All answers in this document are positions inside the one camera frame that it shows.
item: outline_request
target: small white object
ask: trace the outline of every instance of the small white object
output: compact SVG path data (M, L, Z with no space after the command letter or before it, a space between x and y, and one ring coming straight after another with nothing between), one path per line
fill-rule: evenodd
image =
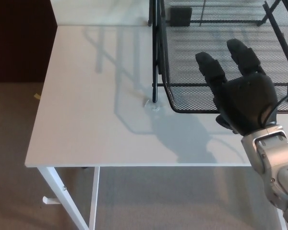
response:
M147 100L147 102L145 103L144 105L144 108L149 108L150 110L152 110L153 112L157 112L160 110L160 103L156 102L156 103L153 103L152 100Z
M46 204L46 205L60 205L60 201L59 199L57 198L47 198L47 197L43 197L43 202Z

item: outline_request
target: table leg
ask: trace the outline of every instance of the table leg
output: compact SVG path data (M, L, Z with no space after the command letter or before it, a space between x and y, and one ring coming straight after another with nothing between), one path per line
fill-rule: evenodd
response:
M276 209L276 211L277 211L277 214L278 214L281 230L287 230L286 221L285 221L285 219L283 217L283 211L278 209L278 208Z
M64 206L65 210L68 212L78 229L89 230L86 222L84 221L82 215L80 214L76 204L74 203L71 195L67 191L63 181L58 175L54 167L38 167L38 170L57 196L60 203Z
M91 202L91 214L90 214L90 230L95 230L98 187L99 187L99 174L100 174L100 167L95 167L93 191L92 191L92 202Z

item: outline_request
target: floor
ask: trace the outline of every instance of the floor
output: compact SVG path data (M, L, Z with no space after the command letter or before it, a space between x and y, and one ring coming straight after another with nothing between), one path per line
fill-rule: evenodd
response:
M73 230L36 169L24 166L41 83L0 84L0 230ZM86 221L94 169L58 169ZM278 230L251 168L103 168L96 230Z

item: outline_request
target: metal wire basket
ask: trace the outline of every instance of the metal wire basket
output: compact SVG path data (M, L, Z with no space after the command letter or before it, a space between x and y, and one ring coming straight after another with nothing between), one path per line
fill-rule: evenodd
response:
M174 111L217 113L195 54L218 59L228 80L241 77L226 44L232 38L254 50L279 99L288 94L288 0L270 0L264 7L261 0L159 0L155 7L153 101L157 87L164 86ZM279 112L288 113L288 103Z

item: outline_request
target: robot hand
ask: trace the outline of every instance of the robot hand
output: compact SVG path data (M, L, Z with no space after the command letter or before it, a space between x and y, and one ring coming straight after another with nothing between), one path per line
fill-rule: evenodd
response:
M227 45L243 77L227 81L218 60L207 53L196 54L196 60L221 114L216 121L245 136L265 128L264 120L277 104L277 96L271 79L260 67L253 50L237 39L229 40ZM266 124L276 124L276 113Z
M227 41L227 46L242 74L234 80L226 79L218 60L205 52L196 54L220 112L216 121L243 136L242 145L264 181L268 200L283 210L288 222L288 141L276 124L274 85L251 48L237 39Z

